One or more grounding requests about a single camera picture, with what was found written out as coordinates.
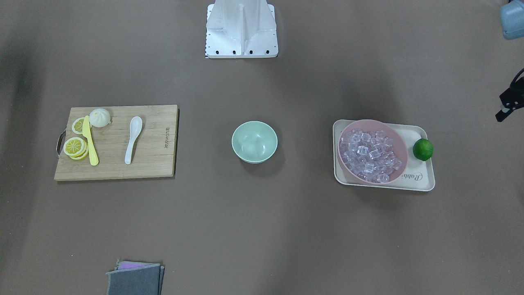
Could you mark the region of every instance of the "green lime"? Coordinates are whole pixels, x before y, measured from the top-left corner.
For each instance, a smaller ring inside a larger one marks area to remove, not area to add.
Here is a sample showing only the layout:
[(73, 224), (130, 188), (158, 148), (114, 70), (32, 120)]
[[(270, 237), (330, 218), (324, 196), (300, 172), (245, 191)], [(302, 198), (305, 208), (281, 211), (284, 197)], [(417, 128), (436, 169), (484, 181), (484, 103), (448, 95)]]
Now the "green lime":
[(427, 161), (433, 155), (433, 144), (424, 138), (417, 140), (413, 146), (413, 155), (419, 160)]

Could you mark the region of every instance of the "folded towel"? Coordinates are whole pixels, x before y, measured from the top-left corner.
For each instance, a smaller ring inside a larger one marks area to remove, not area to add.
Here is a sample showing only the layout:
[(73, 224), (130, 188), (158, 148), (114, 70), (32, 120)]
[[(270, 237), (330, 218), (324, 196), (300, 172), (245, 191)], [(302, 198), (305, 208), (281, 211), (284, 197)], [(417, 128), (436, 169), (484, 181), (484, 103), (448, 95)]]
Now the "folded towel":
[(120, 261), (109, 276), (107, 295), (160, 295), (164, 267), (134, 261)]

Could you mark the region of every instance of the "cutting board handle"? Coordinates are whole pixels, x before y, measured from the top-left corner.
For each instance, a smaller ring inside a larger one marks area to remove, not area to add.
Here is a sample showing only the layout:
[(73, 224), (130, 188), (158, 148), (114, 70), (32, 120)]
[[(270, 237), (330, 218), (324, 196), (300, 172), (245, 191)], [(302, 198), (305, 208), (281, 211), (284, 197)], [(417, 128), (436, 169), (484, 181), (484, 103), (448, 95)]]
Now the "cutting board handle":
[(64, 138), (66, 137), (66, 129), (67, 128), (64, 129), (64, 131), (58, 137), (58, 140), (57, 140), (57, 154), (58, 154), (58, 156), (60, 156), (60, 152), (62, 151), (62, 145), (64, 143)]

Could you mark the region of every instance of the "ceramic spoon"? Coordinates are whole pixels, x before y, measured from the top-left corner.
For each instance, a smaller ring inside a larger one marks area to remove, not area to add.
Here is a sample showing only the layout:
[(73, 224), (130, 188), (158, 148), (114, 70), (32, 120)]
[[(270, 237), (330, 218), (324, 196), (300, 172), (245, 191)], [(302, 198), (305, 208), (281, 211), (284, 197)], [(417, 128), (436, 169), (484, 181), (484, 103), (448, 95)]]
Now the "ceramic spoon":
[(131, 156), (133, 156), (133, 146), (135, 145), (136, 138), (142, 131), (142, 118), (133, 117), (129, 124), (129, 144), (127, 145), (126, 156), (124, 162), (129, 165), (131, 164)]

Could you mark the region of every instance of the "light green bowl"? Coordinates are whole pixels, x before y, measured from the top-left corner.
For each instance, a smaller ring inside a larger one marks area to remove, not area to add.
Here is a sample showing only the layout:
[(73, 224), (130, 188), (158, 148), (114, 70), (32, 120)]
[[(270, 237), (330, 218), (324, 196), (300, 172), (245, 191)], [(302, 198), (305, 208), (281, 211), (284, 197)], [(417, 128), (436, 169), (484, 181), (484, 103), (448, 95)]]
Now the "light green bowl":
[(262, 163), (277, 150), (277, 134), (268, 124), (249, 121), (237, 127), (231, 138), (235, 154), (250, 164)]

